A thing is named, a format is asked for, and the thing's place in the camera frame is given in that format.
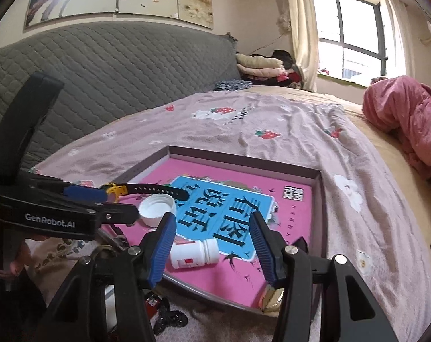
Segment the person's left hand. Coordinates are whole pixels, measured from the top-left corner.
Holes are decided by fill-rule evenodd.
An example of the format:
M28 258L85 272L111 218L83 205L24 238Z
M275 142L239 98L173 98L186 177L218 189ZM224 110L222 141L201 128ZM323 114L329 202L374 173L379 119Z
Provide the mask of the person's left hand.
M32 239L37 242L45 241L50 237L44 235L29 235L28 239ZM15 251L15 258L8 264L6 270L0 269L0 279L12 280L14 277L20 275L21 271L25 266L29 266L32 263L31 250L25 240L22 240L18 249Z

